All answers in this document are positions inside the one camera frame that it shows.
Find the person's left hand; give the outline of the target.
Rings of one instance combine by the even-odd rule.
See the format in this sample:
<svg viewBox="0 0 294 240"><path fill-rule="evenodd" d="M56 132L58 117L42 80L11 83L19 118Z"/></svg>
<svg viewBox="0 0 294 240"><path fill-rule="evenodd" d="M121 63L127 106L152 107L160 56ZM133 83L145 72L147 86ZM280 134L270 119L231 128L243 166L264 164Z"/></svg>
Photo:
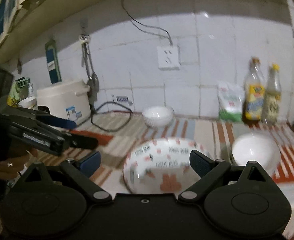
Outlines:
<svg viewBox="0 0 294 240"><path fill-rule="evenodd" d="M9 146L8 150L10 155L13 155L14 157L0 161L0 179L2 180L15 179L19 172L24 169L30 156L38 156L38 152L35 148L24 144L13 144L12 146Z"/></svg>

